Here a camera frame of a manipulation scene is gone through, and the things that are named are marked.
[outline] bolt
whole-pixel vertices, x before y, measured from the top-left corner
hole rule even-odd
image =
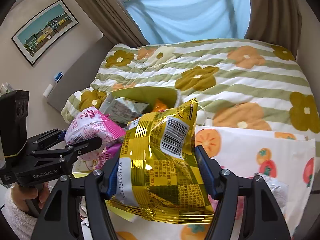
[[[225,176],[230,175],[230,171],[229,171],[228,169],[223,169],[223,170],[221,171],[221,173],[222,173],[223,175],[225,175]]]
[[[261,177],[261,176],[255,176],[254,178],[255,178],[255,180],[257,182],[262,182],[263,181],[263,177]]]
[[[67,175],[62,175],[59,180],[60,181],[66,181],[68,179],[68,176]]]
[[[94,170],[93,174],[94,174],[94,176],[99,176],[102,174],[102,170]]]

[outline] blue cloth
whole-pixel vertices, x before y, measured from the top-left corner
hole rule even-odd
[[[130,0],[125,8],[150,44],[243,39],[250,0]]]

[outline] painting of houses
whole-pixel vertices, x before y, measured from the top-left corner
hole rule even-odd
[[[78,21],[59,0],[28,21],[12,40],[33,65],[54,41],[76,24]]]

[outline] brown curtain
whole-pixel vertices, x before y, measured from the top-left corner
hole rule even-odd
[[[302,18],[296,0],[250,0],[245,39],[283,46],[297,56]]]
[[[114,45],[148,45],[139,27],[119,0],[76,0],[84,12]]]

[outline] floral bedspread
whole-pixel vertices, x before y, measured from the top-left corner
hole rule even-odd
[[[66,122],[100,107],[108,92],[134,86],[181,90],[197,98],[197,124],[303,134],[320,141],[320,120],[309,83],[291,52],[261,41],[215,39],[108,52],[89,88],[71,95]]]

